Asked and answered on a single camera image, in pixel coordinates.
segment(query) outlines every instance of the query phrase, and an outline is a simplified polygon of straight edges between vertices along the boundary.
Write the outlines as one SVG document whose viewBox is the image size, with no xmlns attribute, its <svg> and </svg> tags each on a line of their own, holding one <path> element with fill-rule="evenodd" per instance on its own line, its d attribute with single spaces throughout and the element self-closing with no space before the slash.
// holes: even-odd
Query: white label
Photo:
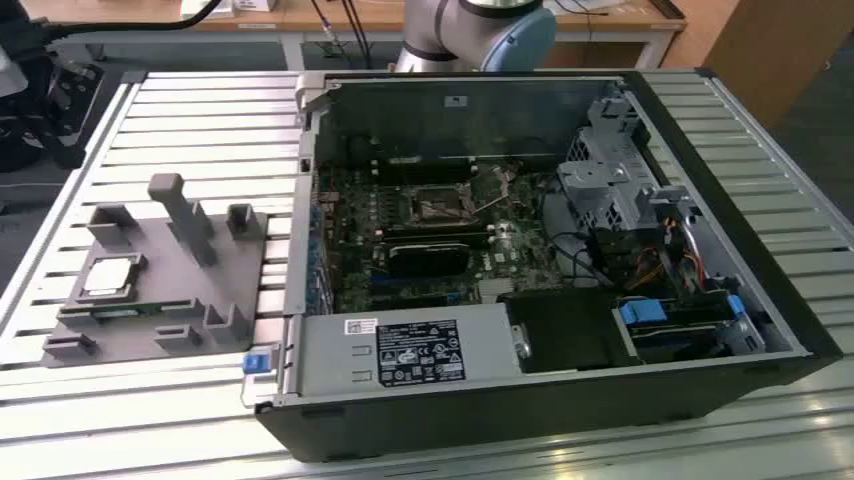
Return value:
<svg viewBox="0 0 854 480">
<path fill-rule="evenodd" d="M 247 28 L 253 30 L 275 30 L 275 23 L 239 23 L 238 28 Z"/>
<path fill-rule="evenodd" d="M 376 318 L 351 318 L 345 321 L 345 335 L 377 333 Z"/>
<path fill-rule="evenodd" d="M 469 97 L 452 95 L 445 97 L 445 108 L 457 108 L 469 106 Z"/>
<path fill-rule="evenodd" d="M 106 312 L 93 312 L 95 318 L 121 318 L 121 317 L 138 317 L 139 312 L 137 310 L 107 310 Z"/>
<path fill-rule="evenodd" d="M 413 165 L 416 163 L 420 163 L 422 161 L 422 157 L 416 156 L 416 157 L 400 157 L 400 158 L 390 158 L 389 159 L 389 164 L 390 165 Z"/>
<path fill-rule="evenodd" d="M 444 372 L 460 372 L 462 369 L 464 369 L 462 363 L 446 363 L 445 365 L 437 366 L 437 370 L 442 370 Z"/>
</svg>

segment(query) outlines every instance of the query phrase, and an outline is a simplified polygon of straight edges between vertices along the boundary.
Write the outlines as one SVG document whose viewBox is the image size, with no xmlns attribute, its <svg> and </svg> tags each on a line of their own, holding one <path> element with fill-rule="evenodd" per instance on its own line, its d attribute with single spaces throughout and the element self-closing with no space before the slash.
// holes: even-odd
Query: motherboard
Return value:
<svg viewBox="0 0 854 480">
<path fill-rule="evenodd" d="M 405 157 L 323 169 L 334 311 L 493 303 L 561 288 L 538 213 L 554 165 L 544 172 L 506 158 Z"/>
</svg>

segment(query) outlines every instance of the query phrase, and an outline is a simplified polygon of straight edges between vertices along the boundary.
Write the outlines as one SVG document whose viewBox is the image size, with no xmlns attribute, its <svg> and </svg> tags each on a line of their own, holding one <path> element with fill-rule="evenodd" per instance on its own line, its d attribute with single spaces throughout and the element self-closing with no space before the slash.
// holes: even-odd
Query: wooden cabinet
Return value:
<svg viewBox="0 0 854 480">
<path fill-rule="evenodd" d="M 709 67 L 766 128 L 854 27 L 852 0 L 673 0 L 686 15 L 665 67 Z"/>
</svg>

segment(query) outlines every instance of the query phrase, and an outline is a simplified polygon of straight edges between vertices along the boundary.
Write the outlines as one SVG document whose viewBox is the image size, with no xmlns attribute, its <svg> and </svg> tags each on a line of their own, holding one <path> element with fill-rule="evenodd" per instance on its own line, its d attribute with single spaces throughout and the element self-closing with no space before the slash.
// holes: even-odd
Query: circuit board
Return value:
<svg viewBox="0 0 854 480">
<path fill-rule="evenodd" d="M 502 161 L 473 163 L 456 183 L 385 185 L 377 170 L 322 171 L 334 311 L 489 303 L 561 288 L 537 217 L 541 179 Z"/>
</svg>

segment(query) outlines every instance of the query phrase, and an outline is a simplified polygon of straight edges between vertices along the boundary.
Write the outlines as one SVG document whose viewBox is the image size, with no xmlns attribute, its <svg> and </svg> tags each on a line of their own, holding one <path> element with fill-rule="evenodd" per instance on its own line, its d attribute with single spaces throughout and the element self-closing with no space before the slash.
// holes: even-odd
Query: floor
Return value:
<svg viewBox="0 0 854 480">
<path fill-rule="evenodd" d="M 378 43 L 372 53 L 376 65 L 393 63 L 400 45 Z M 346 46 L 355 68 L 362 68 L 355 45 Z M 105 68 L 109 71 L 107 90 L 119 81 L 123 71 L 277 70 L 285 69 L 279 47 L 274 44 L 185 44 L 177 49 L 167 45 L 113 45 L 106 49 Z M 334 55 L 321 46 L 306 46 L 306 65 L 310 69 L 342 69 L 349 59 Z M 772 132 L 819 186 L 854 219 L 854 37 L 832 59 L 832 67 L 819 75 L 792 112 Z M 98 107 L 110 100 L 106 95 Z M 0 173 L 0 291 L 7 283 L 33 237 L 50 210 L 67 172 L 49 161 L 14 173 Z"/>
</svg>

